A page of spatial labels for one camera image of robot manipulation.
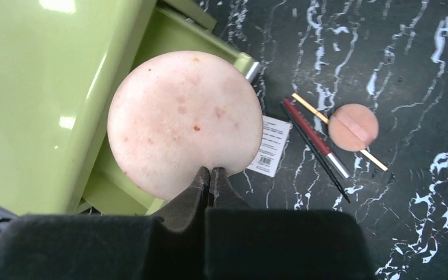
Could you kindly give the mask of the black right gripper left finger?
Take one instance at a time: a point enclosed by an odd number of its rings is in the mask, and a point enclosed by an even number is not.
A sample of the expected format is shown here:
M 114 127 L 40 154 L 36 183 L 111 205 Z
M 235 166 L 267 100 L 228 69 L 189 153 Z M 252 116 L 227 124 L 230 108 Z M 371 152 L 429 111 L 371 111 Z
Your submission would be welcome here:
M 161 207 L 152 217 L 172 232 L 183 232 L 208 205 L 211 174 L 201 167 L 190 185 L 179 195 Z

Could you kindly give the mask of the small round powder puff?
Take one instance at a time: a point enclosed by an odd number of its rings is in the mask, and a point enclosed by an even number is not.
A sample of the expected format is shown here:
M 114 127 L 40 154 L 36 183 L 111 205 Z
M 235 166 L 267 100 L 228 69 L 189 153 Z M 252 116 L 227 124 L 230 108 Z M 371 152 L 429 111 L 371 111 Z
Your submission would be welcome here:
M 379 122 L 366 106 L 357 103 L 337 108 L 329 117 L 328 136 L 335 146 L 350 152 L 369 147 L 379 134 Z

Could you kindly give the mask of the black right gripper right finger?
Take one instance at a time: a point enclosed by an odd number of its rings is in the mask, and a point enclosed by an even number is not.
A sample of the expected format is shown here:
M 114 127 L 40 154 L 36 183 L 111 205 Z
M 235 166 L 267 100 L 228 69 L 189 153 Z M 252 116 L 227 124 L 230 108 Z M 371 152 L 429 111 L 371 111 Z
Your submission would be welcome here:
M 231 185 L 227 171 L 221 167 L 211 171 L 208 206 L 218 209 L 250 209 L 250 205 Z

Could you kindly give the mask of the large round powder puff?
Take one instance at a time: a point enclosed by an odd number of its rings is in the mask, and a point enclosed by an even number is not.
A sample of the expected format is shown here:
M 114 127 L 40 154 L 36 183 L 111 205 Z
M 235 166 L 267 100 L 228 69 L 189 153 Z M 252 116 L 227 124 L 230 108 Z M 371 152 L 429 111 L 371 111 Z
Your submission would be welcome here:
M 242 172 L 256 157 L 263 115 L 245 76 L 201 51 L 175 51 L 136 67 L 116 90 L 107 119 L 110 149 L 141 190 L 174 199 L 205 167 Z

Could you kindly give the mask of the green metal drawer chest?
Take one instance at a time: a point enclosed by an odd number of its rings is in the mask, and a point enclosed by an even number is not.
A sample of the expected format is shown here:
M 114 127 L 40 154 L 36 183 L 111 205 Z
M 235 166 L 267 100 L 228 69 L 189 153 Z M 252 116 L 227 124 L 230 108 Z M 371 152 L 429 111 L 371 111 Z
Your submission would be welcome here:
M 193 1 L 0 1 L 0 207 L 14 214 L 152 214 L 116 165 L 113 93 L 157 55 L 203 51 L 252 81 L 260 63 L 214 36 Z

